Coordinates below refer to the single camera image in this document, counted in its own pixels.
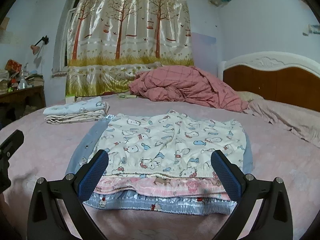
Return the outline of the white hello kitty pants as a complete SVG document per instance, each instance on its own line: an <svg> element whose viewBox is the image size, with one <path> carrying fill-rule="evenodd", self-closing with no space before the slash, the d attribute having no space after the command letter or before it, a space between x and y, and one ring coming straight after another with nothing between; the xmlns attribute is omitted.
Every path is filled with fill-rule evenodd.
<svg viewBox="0 0 320 240"><path fill-rule="evenodd" d="M92 153L108 153L107 177L213 178L212 153L220 150L242 167L246 144L236 120L194 120L170 110L156 116L114 116Z"/></svg>

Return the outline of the dark wooden desk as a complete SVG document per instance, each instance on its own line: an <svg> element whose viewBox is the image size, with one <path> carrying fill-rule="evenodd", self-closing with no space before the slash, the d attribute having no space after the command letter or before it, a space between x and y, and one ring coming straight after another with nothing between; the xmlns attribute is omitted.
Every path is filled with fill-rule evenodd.
<svg viewBox="0 0 320 240"><path fill-rule="evenodd" d="M21 117L46 107L44 86L1 94L1 128Z"/></svg>

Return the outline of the clear plastic bottle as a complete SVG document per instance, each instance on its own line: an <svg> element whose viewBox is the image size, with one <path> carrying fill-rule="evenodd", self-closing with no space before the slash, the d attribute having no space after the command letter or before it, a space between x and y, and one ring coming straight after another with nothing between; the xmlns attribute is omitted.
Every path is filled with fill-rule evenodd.
<svg viewBox="0 0 320 240"><path fill-rule="evenodd" d="M21 70L20 71L20 80L19 80L18 88L19 88L19 90L26 89L27 85L28 84L27 84L27 82L25 80L24 70Z"/></svg>

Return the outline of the stack of papers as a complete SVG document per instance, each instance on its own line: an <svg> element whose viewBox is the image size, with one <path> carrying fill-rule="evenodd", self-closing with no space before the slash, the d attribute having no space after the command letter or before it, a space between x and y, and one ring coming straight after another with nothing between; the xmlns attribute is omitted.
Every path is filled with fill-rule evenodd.
<svg viewBox="0 0 320 240"><path fill-rule="evenodd" d="M43 86L44 79L43 75L40 74L31 74L25 78L27 85L31 87Z"/></svg>

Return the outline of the pink cartoon print pants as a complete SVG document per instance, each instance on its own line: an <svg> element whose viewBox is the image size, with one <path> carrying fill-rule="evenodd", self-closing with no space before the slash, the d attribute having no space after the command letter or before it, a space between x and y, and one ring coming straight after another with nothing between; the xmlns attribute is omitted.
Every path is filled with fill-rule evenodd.
<svg viewBox="0 0 320 240"><path fill-rule="evenodd" d="M206 197L230 200L222 183L217 178L102 177L94 192L114 194L125 190L132 190L150 197Z"/></svg>

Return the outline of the green white small box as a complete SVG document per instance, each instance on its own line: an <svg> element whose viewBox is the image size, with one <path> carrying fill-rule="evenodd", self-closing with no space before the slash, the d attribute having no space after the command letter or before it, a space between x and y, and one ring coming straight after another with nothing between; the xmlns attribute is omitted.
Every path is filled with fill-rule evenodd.
<svg viewBox="0 0 320 240"><path fill-rule="evenodd" d="M65 103L69 104L69 103L74 103L76 101L76 98L74 95L68 95L65 97Z"/></svg>

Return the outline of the red box on desk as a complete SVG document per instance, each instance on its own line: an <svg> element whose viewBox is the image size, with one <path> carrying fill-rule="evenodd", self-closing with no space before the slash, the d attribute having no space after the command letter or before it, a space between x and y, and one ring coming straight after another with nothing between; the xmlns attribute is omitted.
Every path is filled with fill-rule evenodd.
<svg viewBox="0 0 320 240"><path fill-rule="evenodd" d="M9 59L5 65L5 70L9 71L10 73L19 73L21 68L22 64L12 59Z"/></svg>

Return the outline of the folded cream cloth stack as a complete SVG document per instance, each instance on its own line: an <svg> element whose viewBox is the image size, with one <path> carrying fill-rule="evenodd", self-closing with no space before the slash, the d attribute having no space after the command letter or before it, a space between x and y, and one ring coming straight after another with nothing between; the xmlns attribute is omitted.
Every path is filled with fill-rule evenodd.
<svg viewBox="0 0 320 240"><path fill-rule="evenodd" d="M99 121L103 119L110 108L106 102L102 103L103 109L96 111L86 111L84 113L67 114L67 115L49 115L45 121L49 124L72 124L79 122Z"/></svg>

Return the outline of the folded blue white cloth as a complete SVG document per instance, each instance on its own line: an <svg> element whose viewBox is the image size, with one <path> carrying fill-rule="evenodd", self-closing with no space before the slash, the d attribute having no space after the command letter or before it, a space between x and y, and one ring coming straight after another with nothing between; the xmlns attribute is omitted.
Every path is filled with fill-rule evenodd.
<svg viewBox="0 0 320 240"><path fill-rule="evenodd" d="M108 110L109 104L104 102L100 96L89 99L82 100L79 102L68 103L65 105L55 105L46 108L43 111L45 116L48 115L69 115L69 114L81 114L88 112L95 112L99 110Z"/></svg>

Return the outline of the pale green comb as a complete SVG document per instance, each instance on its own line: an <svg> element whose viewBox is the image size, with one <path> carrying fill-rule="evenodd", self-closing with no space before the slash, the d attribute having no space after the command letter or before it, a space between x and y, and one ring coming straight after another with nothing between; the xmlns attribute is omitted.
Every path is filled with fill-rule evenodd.
<svg viewBox="0 0 320 240"><path fill-rule="evenodd" d="M136 95L132 95L132 94L119 94L118 98L120 99L134 99L136 98Z"/></svg>

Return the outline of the beige pillow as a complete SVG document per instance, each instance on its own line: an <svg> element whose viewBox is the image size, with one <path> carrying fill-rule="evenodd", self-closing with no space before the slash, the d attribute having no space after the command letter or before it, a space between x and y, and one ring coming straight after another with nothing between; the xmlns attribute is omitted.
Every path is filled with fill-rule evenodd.
<svg viewBox="0 0 320 240"><path fill-rule="evenodd" d="M259 94L255 94L247 91L238 91L236 92L242 101L251 102L253 100L264 100L262 96Z"/></svg>

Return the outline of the white wooden headboard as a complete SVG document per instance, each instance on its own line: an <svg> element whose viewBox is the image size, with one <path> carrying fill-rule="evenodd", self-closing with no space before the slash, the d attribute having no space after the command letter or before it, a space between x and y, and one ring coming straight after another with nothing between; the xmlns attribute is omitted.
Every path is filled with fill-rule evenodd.
<svg viewBox="0 0 320 240"><path fill-rule="evenodd" d="M319 111L319 63L308 57L261 51L222 61L217 75L236 91Z"/></svg>

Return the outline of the tree print curtain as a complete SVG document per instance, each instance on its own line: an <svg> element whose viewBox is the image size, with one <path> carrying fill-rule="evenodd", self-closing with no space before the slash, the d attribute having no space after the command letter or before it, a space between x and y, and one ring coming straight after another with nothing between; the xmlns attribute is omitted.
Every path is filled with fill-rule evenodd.
<svg viewBox="0 0 320 240"><path fill-rule="evenodd" d="M126 92L138 73L193 64L187 0L80 0L67 48L67 95Z"/></svg>

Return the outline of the pink plaid quilt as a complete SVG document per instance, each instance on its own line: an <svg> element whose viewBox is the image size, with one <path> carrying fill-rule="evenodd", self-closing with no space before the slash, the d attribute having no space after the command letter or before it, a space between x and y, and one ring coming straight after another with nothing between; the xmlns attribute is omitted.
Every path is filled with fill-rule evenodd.
<svg viewBox="0 0 320 240"><path fill-rule="evenodd" d="M164 66L136 75L131 94L151 101L187 102L242 112L248 102L219 78L195 66Z"/></svg>

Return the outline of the pink wall lamp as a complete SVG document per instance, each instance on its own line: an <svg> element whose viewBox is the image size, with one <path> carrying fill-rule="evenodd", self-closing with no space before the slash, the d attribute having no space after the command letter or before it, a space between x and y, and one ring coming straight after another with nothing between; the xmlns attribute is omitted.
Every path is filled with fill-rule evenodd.
<svg viewBox="0 0 320 240"><path fill-rule="evenodd" d="M40 51L40 43L47 45L49 42L49 37L48 36L43 36L41 37L41 39L36 43L36 44L32 44L30 46L31 51L33 53L33 55L36 55L39 51Z"/></svg>

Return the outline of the window frame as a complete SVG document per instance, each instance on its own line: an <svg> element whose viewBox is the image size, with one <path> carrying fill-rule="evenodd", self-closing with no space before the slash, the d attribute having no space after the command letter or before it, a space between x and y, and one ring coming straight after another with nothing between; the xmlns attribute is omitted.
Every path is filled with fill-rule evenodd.
<svg viewBox="0 0 320 240"><path fill-rule="evenodd" d="M68 67L68 33L72 27L76 7L80 0L66 0L57 28L52 76L64 76Z"/></svg>

